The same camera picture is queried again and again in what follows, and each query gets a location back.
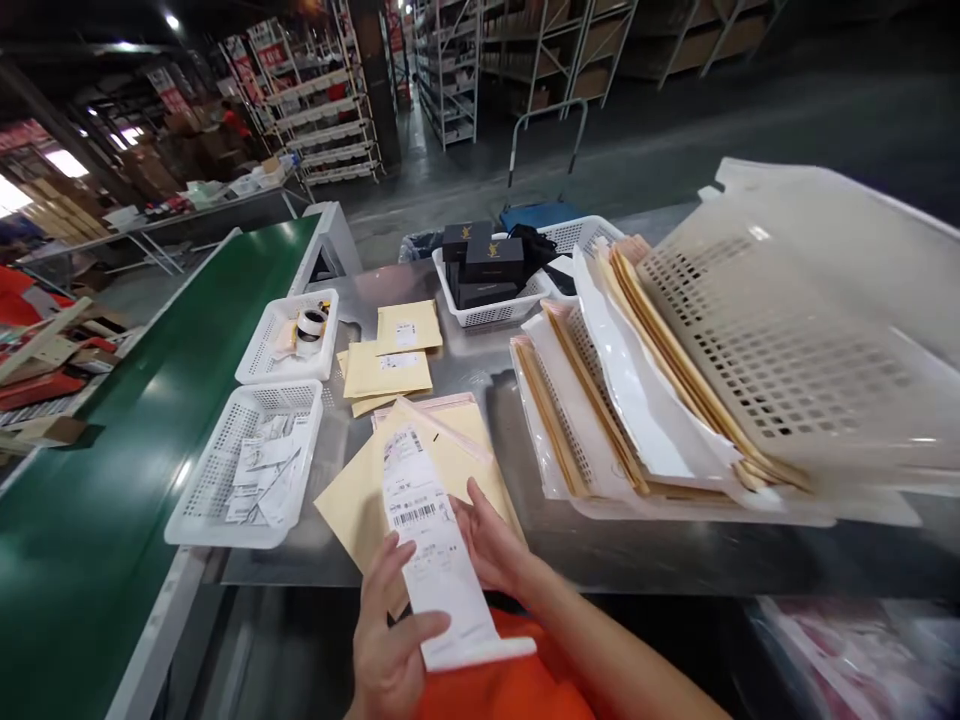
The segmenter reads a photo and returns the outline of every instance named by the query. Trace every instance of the workbench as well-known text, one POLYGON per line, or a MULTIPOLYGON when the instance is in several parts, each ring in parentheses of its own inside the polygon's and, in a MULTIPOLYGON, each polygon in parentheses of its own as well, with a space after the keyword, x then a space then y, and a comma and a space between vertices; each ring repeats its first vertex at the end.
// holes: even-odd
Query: workbench
MULTIPOLYGON (((695 204, 614 221, 658 243, 695 204)), ((520 322, 461 328, 446 309, 433 262, 395 265, 311 285, 339 293, 337 352, 374 340, 377 309, 435 299, 444 346, 428 355, 433 395, 472 392, 504 481, 534 553, 584 591, 719 596, 858 595, 960 598, 960 499, 908 496, 922 528, 840 522, 831 529, 707 522, 609 522, 547 500, 540 487, 509 341, 520 322)), ((361 576, 313 506, 372 434, 353 419, 336 368, 325 383, 324 415, 300 521, 269 551, 219 551, 218 577, 236 585, 359 586, 361 576)))
MULTIPOLYGON (((299 213, 303 212, 303 209, 312 202, 308 197, 310 197, 309 189, 304 190, 304 186, 300 182, 297 174, 291 172, 288 173, 283 178, 281 184, 276 187, 263 188, 250 195, 218 202, 202 210, 194 210, 193 212, 182 215, 174 215, 145 225, 120 230, 112 235, 90 240, 79 245, 49 243, 18 258, 16 263, 24 272, 45 282, 58 292, 71 298, 73 295, 70 293, 70 285, 76 272, 74 256, 81 252, 95 255, 93 251, 125 240, 132 242, 139 248, 139 251, 143 254, 143 259, 133 264, 113 268, 109 270, 108 273, 122 272, 144 265, 156 265, 168 275, 182 274, 185 263, 182 261, 177 262, 172 256, 174 253, 167 252, 164 246, 168 245, 168 242, 165 242, 168 236, 176 240, 183 238, 186 235, 184 232, 185 225, 194 224, 196 221, 214 216, 224 218, 227 225, 232 227, 241 224, 237 220, 237 215, 238 213, 242 213, 244 208, 255 203, 269 203, 274 198, 280 198, 286 210, 289 212, 290 217, 296 219, 300 217, 299 213), (173 229, 172 233, 164 232, 171 228, 173 229)), ((223 234, 224 233, 215 233, 214 235, 222 237, 223 234)), ((209 247, 209 245, 202 245, 193 249, 202 250, 206 247, 209 247)))

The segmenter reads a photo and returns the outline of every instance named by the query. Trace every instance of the trolley handle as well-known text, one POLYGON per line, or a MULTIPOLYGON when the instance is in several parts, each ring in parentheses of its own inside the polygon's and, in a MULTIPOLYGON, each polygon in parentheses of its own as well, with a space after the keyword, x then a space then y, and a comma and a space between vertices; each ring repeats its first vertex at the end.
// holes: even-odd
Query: trolley handle
MULTIPOLYGON (((580 150, 580 140, 583 138, 583 129, 587 125, 587 101, 583 98, 573 98, 572 100, 565 100, 564 102, 557 103, 556 105, 551 105, 550 107, 545 107, 542 110, 534 110, 533 112, 528 112, 526 115, 521 115, 517 120, 517 124, 513 126, 513 145, 510 147, 510 172, 507 175, 507 199, 506 205, 510 205, 510 193, 509 190, 513 186, 513 169, 516 166, 517 161, 517 134, 520 132, 520 123, 530 120, 532 117, 537 115, 546 115, 547 113, 556 112, 557 110, 562 110, 563 108, 571 107, 572 105, 579 105, 583 112, 580 114, 580 127, 577 130, 577 141, 573 146, 573 155, 570 157, 570 166, 567 168, 567 177, 573 174, 573 165, 577 162, 577 152, 580 150)), ((563 190, 560 191, 560 200, 563 199, 563 190)))

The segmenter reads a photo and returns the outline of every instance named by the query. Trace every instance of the black gift box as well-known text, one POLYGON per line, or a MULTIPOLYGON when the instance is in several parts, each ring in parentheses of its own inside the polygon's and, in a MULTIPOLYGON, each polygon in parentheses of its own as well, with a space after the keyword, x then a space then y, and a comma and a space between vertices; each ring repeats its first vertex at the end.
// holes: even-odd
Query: black gift box
POLYGON ((461 283, 458 286, 457 307, 460 310, 492 305, 493 303, 513 300, 520 289, 515 283, 461 283))
POLYGON ((489 220, 447 225, 443 229, 443 261, 459 262, 467 256, 471 240, 487 241, 493 235, 493 223, 489 220))
POLYGON ((523 243, 517 238, 471 240, 461 282, 523 282, 523 243))

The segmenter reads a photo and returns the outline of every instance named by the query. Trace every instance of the orange shirt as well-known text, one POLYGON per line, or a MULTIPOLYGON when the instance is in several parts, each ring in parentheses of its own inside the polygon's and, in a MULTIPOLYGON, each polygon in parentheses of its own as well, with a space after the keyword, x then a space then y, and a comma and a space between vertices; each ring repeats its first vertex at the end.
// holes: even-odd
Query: orange shirt
POLYGON ((240 137, 249 137, 250 135, 250 128, 247 127, 246 123, 243 122, 243 119, 233 110, 227 110, 223 114, 223 124, 229 125, 231 128, 236 130, 240 137))
POLYGON ((566 658, 532 618, 491 608, 501 637, 532 637, 537 654, 427 675, 421 720, 593 720, 566 658))

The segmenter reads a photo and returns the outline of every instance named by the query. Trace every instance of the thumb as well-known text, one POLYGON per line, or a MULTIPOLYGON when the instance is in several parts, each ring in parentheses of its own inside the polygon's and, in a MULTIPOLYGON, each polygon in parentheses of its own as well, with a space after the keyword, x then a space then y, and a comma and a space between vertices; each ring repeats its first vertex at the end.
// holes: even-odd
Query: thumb
POLYGON ((404 618, 387 633, 384 660, 394 668, 420 648, 424 640, 442 635, 450 627, 450 616, 445 612, 417 613, 404 618))

